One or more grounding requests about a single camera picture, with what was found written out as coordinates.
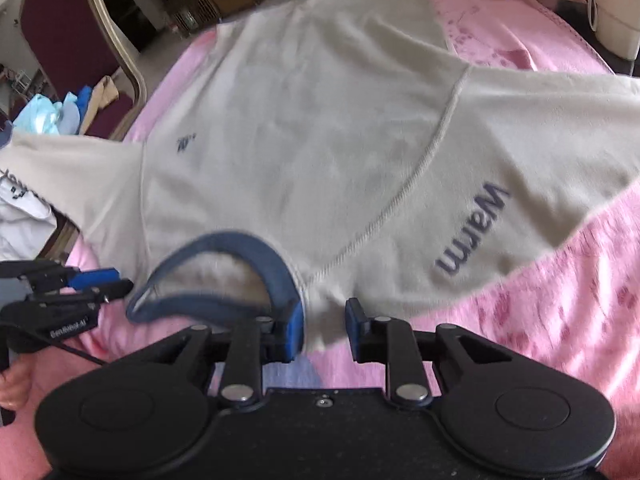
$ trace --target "blue cloth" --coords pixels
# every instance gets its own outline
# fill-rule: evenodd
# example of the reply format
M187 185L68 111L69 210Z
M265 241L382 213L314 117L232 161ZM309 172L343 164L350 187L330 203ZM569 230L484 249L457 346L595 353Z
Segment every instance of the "blue cloth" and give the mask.
M36 94L16 117L14 126L37 135L76 134L80 126L79 113L76 117L74 111L76 99L69 92L63 103L52 103L44 95Z
M82 123L82 120L86 115L86 110L89 107L89 101L91 100L92 91L94 91L94 89L90 86L83 86L82 90L78 94L76 106L78 106L78 111L80 112L80 123Z
M9 142L11 142L11 134L14 127L9 121L4 123L4 129L0 130L0 150L4 148Z

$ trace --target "small logo print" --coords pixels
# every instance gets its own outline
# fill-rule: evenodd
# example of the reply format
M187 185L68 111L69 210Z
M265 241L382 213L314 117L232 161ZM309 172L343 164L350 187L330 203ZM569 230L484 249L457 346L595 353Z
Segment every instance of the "small logo print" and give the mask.
M6 171L0 170L0 182L2 182L3 180L8 180L9 183L11 183L12 185L11 193L13 195L12 196L13 200L18 200L19 198L22 198L27 194L29 190L15 176L9 173L9 170L6 170Z
M196 138L196 134L187 135L178 139L178 153L181 153L187 149L189 143Z
M84 328L85 326L87 326L88 323L89 323L89 318L84 317L80 321L76 321L75 323L70 323L57 330L51 330L49 332L49 337L51 339L58 339L59 337L65 336L67 334L71 334L73 332L76 332L77 330L80 330L81 328Z

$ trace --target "light blue plastic bag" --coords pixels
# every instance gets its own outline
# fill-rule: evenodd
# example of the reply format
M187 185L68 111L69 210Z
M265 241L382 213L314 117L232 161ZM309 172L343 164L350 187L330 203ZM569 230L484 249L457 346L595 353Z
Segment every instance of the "light blue plastic bag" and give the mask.
M78 98L69 92L63 103L52 103L51 100L44 95L36 94L23 108L14 121L14 126L26 132L37 135L69 135L78 132L79 124L74 128L75 118L69 125L69 117L64 117L62 110L68 114L71 111L73 116L73 107ZM58 128L63 123L63 131Z

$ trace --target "wooden chair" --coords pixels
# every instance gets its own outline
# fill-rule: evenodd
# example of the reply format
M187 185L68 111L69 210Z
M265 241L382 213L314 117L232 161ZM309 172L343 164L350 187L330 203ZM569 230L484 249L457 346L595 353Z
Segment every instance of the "wooden chair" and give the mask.
M140 70L109 17L103 0L22 0L20 30L57 96L94 86L118 68L134 90L133 100L122 95L100 111L87 135L120 141L146 103ZM41 253L64 260L78 229L62 215L58 228Z

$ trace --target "sweatshirt sleeve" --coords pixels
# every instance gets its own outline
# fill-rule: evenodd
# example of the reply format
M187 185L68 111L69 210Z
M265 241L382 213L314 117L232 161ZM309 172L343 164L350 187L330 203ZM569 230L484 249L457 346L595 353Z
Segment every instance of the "sweatshirt sleeve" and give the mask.
M639 174L638 80L473 68L424 180L431 297L549 254Z
M0 148L0 171L90 232L140 200L142 144L15 130Z

